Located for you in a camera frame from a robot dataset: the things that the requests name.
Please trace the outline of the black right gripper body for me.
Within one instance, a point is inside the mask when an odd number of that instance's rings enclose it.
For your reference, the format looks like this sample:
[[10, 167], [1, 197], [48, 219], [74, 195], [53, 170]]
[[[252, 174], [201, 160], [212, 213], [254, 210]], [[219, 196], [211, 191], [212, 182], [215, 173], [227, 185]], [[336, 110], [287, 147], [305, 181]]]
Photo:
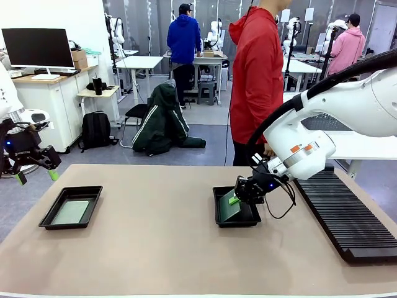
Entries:
[[280, 174], [277, 169], [269, 169], [268, 162], [264, 162], [252, 171], [252, 176], [248, 177], [244, 187], [244, 201], [248, 204], [263, 204], [268, 193], [286, 182], [285, 174]]

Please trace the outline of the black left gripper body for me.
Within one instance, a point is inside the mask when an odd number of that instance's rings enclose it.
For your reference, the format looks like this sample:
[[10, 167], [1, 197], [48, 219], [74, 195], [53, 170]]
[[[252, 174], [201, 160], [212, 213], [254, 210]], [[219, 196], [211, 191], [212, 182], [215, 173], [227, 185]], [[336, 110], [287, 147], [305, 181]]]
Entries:
[[12, 160], [41, 157], [39, 144], [41, 138], [35, 131], [23, 130], [17, 133], [7, 134], [5, 149]]

